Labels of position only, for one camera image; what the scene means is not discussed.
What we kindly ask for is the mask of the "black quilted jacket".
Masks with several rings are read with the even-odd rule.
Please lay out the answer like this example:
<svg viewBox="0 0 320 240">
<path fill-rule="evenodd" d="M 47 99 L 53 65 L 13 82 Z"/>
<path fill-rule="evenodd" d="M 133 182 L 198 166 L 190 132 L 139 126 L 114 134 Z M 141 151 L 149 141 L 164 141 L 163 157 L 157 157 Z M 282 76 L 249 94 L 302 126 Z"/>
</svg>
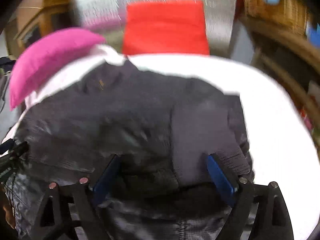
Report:
<svg viewBox="0 0 320 240">
<path fill-rule="evenodd" d="M 31 107 L 15 134 L 30 150 L 6 184 L 20 239 L 45 190 L 121 157 L 97 211 L 113 239 L 215 239 L 229 207 L 206 168 L 215 153 L 254 178 L 240 98 L 199 80 L 106 62 Z"/>
</svg>

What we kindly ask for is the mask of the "grey hoodie sweatshirt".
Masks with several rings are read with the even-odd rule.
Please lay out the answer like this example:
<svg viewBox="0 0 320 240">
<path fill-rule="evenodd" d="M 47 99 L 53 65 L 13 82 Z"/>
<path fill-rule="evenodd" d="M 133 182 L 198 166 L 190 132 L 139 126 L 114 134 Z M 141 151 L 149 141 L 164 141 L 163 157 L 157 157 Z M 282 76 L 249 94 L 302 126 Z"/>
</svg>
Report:
<svg viewBox="0 0 320 240">
<path fill-rule="evenodd" d="M 9 57 L 1 57 L 1 141 L 6 137 L 10 129 L 16 124 L 20 116 L 20 110 L 10 110 L 9 81 L 15 60 Z"/>
</svg>

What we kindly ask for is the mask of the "magenta pillow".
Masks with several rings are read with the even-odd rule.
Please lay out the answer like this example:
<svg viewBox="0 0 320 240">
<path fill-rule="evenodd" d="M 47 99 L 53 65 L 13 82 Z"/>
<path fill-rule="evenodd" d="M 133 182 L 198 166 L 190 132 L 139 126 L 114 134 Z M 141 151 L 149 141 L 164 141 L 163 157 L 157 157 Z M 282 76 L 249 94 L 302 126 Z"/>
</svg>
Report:
<svg viewBox="0 0 320 240">
<path fill-rule="evenodd" d="M 33 43 L 13 66 L 9 82 L 10 109 L 17 107 L 63 66 L 103 43 L 103 36 L 81 28 L 61 29 Z"/>
</svg>

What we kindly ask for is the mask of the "wooden shelf rack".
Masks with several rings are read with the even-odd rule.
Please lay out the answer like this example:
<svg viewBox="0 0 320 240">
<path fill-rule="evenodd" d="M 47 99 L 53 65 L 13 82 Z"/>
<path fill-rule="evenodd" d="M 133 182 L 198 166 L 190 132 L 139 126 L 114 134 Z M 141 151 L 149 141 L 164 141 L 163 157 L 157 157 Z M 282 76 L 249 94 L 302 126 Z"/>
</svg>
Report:
<svg viewBox="0 0 320 240">
<path fill-rule="evenodd" d="M 319 49 L 274 24 L 241 16 L 253 42 L 251 65 L 274 78 L 289 94 L 315 142 L 319 142 Z"/>
</svg>

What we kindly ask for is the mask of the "red pillow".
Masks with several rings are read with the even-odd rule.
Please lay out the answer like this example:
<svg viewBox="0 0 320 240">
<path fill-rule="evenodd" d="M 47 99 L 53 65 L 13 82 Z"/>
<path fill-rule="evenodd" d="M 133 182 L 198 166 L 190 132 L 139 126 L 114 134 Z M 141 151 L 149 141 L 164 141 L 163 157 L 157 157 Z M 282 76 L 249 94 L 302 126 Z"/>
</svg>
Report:
<svg viewBox="0 0 320 240">
<path fill-rule="evenodd" d="M 209 55 L 203 2 L 167 0 L 129 3 L 122 53 Z"/>
</svg>

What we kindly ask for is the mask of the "wooden cabinet door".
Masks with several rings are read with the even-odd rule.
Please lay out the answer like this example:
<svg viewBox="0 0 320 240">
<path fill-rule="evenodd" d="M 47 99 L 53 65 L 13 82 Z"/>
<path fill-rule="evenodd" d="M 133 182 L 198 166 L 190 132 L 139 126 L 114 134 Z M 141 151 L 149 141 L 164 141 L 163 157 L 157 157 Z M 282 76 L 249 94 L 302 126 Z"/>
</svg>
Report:
<svg viewBox="0 0 320 240">
<path fill-rule="evenodd" d="M 22 0 L 4 28 L 7 52 L 15 58 L 40 38 L 73 25 L 72 0 Z"/>
</svg>

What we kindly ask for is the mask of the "wicker basket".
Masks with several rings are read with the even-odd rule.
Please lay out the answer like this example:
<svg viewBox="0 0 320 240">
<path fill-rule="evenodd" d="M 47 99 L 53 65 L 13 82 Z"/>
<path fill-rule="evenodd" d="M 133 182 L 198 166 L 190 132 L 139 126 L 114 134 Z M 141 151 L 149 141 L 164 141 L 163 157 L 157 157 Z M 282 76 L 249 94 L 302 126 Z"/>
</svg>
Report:
<svg viewBox="0 0 320 240">
<path fill-rule="evenodd" d="M 280 0 L 267 4 L 264 0 L 244 0 L 245 14 L 268 23 L 280 25 L 297 35 L 305 35 L 311 14 L 302 0 Z"/>
</svg>

